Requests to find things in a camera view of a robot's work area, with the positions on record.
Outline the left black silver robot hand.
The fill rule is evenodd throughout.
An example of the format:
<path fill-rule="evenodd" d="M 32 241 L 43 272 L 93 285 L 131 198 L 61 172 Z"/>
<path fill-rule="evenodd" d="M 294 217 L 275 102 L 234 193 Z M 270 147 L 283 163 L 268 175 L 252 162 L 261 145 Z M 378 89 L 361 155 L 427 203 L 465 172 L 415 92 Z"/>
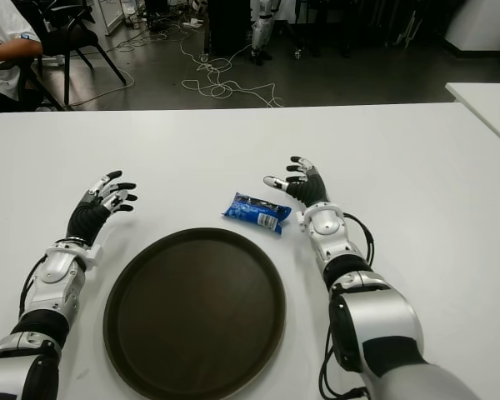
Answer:
<path fill-rule="evenodd" d="M 81 197 L 68 220 L 65 238 L 91 247 L 106 221 L 115 213 L 129 213 L 137 184 L 118 182 L 120 170 L 101 176 Z"/>

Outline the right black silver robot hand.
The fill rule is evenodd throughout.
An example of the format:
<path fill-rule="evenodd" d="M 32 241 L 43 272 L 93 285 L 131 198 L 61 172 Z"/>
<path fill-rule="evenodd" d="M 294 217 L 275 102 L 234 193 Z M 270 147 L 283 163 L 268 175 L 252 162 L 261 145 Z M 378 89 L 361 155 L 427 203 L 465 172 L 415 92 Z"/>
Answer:
<path fill-rule="evenodd" d="M 315 165 L 305 157 L 299 156 L 291 156 L 290 161 L 291 164 L 286 167 L 286 170 L 295 175 L 285 179 L 265 176 L 263 182 L 270 188 L 285 192 L 307 208 L 316 203 L 328 202 L 325 183 Z"/>

